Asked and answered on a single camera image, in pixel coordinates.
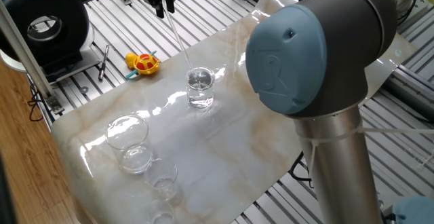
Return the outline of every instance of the table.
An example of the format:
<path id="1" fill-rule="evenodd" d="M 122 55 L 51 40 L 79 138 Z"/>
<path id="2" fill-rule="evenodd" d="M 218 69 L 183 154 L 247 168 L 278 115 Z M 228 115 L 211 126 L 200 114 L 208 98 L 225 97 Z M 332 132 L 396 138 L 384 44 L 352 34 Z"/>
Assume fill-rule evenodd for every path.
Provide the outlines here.
<path id="1" fill-rule="evenodd" d="M 216 74 L 210 110 L 188 107 L 188 67 L 178 54 L 154 76 L 126 82 L 55 121 L 52 134 L 72 192 L 96 222 L 143 223 L 143 208 L 152 199 L 141 176 L 118 169 L 104 141 L 106 125 L 120 115 L 146 118 L 157 155 L 178 166 L 179 223 L 230 223 L 288 171 L 300 153 L 294 125 L 260 103 L 244 62 L 253 28 L 295 2 L 260 0 L 251 14 L 188 49 L 194 66 Z M 394 44 L 403 54 L 412 51 L 399 36 Z M 384 57 L 374 63 L 370 88 L 405 59 L 394 49 Z"/>

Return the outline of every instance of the light blue cap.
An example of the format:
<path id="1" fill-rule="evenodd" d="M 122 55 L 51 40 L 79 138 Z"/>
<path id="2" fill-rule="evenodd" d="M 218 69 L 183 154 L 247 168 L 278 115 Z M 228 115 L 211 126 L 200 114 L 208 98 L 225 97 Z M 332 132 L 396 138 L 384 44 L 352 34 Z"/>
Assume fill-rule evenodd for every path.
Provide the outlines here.
<path id="1" fill-rule="evenodd" d="M 321 88 L 326 38 L 316 16 L 290 5 L 262 21 L 247 44 L 250 83 L 271 110 L 290 115 L 305 109 Z"/>

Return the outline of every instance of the glass cup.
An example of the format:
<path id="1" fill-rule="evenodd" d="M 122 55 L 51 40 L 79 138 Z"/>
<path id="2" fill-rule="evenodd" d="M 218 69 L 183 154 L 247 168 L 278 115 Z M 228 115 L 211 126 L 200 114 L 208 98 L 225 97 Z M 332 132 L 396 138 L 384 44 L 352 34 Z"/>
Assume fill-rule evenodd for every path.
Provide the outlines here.
<path id="1" fill-rule="evenodd" d="M 178 177 L 178 169 L 170 160 L 155 159 L 144 171 L 144 182 L 164 200 L 170 200 L 176 195 L 178 190 L 176 177 Z"/>
<path id="2" fill-rule="evenodd" d="M 149 224 L 175 224 L 175 211 L 167 200 L 154 200 L 146 209 Z"/>
<path id="3" fill-rule="evenodd" d="M 145 143 L 148 132 L 146 120 L 136 115 L 121 116 L 108 124 L 106 142 L 123 171 L 130 174 L 143 173 L 152 161 L 152 147 Z"/>
<path id="4" fill-rule="evenodd" d="M 196 109 L 206 109 L 214 101 L 214 72 L 205 67 L 196 67 L 187 73 L 187 98 Z"/>

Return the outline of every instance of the metal slotted platform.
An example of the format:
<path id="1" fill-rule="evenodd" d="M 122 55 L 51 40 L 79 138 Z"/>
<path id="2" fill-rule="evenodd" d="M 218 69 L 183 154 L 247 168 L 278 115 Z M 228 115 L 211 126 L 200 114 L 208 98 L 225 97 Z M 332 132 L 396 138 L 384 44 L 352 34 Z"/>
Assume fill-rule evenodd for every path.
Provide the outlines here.
<path id="1" fill-rule="evenodd" d="M 96 65 L 53 85 L 65 113 L 126 82 L 124 76 L 130 72 L 124 62 L 127 53 L 158 50 L 156 57 L 161 61 L 179 53 L 167 19 L 155 17 L 154 10 L 143 0 L 132 0 L 132 3 L 125 6 L 119 0 L 94 0 L 85 4 L 95 34 L 92 51 L 102 59 L 105 46 L 111 44 L 113 48 L 108 55 L 103 82 L 98 81 L 100 65 Z M 253 1 L 242 0 L 177 0 L 174 22 L 185 46 L 190 47 L 249 14 L 254 5 Z M 416 24 L 408 30 L 417 29 Z M 428 31 L 423 33 L 422 30 L 421 35 L 430 35 Z M 88 91 L 81 93 L 84 87 Z M 58 116 L 51 115 L 42 105 L 40 107 L 50 127 L 52 119 Z M 429 128 L 414 117 L 420 117 L 417 112 L 384 90 L 377 92 L 361 108 L 361 114 L 365 127 Z M 401 196 L 434 197 L 434 164 L 428 163 L 423 170 L 416 168 L 434 149 L 431 137 L 369 133 L 367 143 L 378 198 L 384 206 Z M 301 177 L 308 175 L 305 161 L 304 165 L 296 167 L 295 173 Z M 322 220 L 315 189 L 286 174 L 233 224 L 323 223 Z"/>

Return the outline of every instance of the logo on robot cap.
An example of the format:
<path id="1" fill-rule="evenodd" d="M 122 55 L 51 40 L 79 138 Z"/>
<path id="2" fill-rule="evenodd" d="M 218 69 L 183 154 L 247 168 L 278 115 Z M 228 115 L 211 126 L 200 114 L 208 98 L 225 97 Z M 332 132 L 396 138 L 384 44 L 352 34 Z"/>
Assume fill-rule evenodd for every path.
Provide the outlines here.
<path id="1" fill-rule="evenodd" d="M 288 88 L 280 79 L 281 61 L 274 55 L 268 55 L 262 60 L 262 91 L 274 95 L 287 96 Z"/>

